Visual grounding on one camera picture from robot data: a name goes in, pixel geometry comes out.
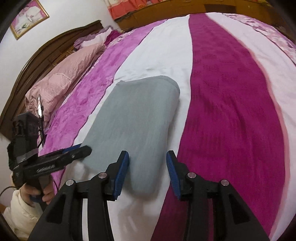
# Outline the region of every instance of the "white wall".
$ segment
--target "white wall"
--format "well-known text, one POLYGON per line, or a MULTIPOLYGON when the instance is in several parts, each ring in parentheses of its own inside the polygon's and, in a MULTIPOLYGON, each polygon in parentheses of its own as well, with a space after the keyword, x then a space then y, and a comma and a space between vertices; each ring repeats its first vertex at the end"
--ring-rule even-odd
MULTIPOLYGON (((0 43, 0 113, 11 93, 18 74, 30 57, 47 41, 73 28, 85 26, 98 19, 102 25, 119 28, 111 18, 103 0, 39 0, 49 18, 16 40, 10 29, 0 43)), ((0 192, 10 185, 8 141, 0 134, 0 192)), ((0 202, 8 205, 11 191, 0 202)))

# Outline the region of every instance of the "silver screw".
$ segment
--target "silver screw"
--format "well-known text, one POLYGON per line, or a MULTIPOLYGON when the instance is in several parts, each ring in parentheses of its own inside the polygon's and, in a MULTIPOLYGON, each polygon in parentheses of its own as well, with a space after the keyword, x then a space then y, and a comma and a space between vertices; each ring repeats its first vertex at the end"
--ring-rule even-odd
POLYGON ((66 185, 67 186, 71 186, 73 185, 74 181, 72 179, 69 179, 68 181, 66 181, 66 185))
POLYGON ((187 173, 187 176, 188 176, 189 178, 196 178, 196 174, 195 174, 194 172, 189 172, 189 173, 187 173))
POLYGON ((223 179, 223 180, 221 181, 221 184, 222 184, 223 186, 228 186, 228 185, 229 185, 229 181, 227 181, 226 179, 223 179))
POLYGON ((107 177, 107 173, 105 173, 105 172, 99 173, 99 178, 103 179, 105 177, 107 177))

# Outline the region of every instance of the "picture frame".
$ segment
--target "picture frame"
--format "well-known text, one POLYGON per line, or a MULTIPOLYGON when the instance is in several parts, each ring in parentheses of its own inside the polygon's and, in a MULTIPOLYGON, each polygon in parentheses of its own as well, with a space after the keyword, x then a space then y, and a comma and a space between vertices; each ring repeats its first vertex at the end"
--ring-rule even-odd
POLYGON ((18 40, 31 28, 49 18, 49 15, 40 4, 39 0, 29 2, 15 17, 10 29, 18 40))

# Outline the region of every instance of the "wooden headboard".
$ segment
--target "wooden headboard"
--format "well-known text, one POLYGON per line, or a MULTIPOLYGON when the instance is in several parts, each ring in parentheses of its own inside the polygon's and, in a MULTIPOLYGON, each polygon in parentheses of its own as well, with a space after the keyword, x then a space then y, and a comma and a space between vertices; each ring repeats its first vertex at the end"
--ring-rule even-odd
POLYGON ((25 94, 34 83, 46 76, 60 61, 74 52, 74 42, 103 28, 97 20, 84 27, 64 32, 45 43, 29 59, 20 72, 0 116, 0 133, 12 139, 12 121, 25 112, 25 94))

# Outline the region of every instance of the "pink stripe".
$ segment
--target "pink stripe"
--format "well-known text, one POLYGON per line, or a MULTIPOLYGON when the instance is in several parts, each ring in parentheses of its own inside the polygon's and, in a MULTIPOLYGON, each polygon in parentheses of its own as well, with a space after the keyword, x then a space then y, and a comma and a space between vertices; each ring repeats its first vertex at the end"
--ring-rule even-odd
MULTIPOLYGON (((164 21, 138 28, 106 49, 97 65, 81 80, 67 102, 57 111, 48 131, 46 143, 40 152, 41 155, 73 145, 88 116, 100 102, 106 89, 113 83, 118 68, 147 34, 164 21)), ((64 170, 61 170, 52 174, 58 185, 63 173, 64 170)))
MULTIPOLYGON (((249 51, 205 14, 191 15, 191 101, 178 160, 211 181, 228 179, 266 233, 285 181, 284 140, 266 79, 249 51)), ((187 203, 171 187, 152 241, 183 239, 187 203)))

